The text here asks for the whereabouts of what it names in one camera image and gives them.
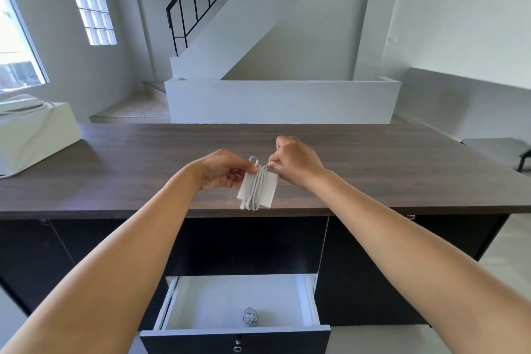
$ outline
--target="white box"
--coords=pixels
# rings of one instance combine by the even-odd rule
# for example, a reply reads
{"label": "white box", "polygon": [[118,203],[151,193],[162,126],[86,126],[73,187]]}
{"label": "white box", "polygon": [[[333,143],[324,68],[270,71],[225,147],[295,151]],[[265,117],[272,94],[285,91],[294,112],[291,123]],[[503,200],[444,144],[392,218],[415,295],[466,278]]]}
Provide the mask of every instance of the white box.
{"label": "white box", "polygon": [[0,116],[0,176],[26,169],[82,139],[68,103]]}

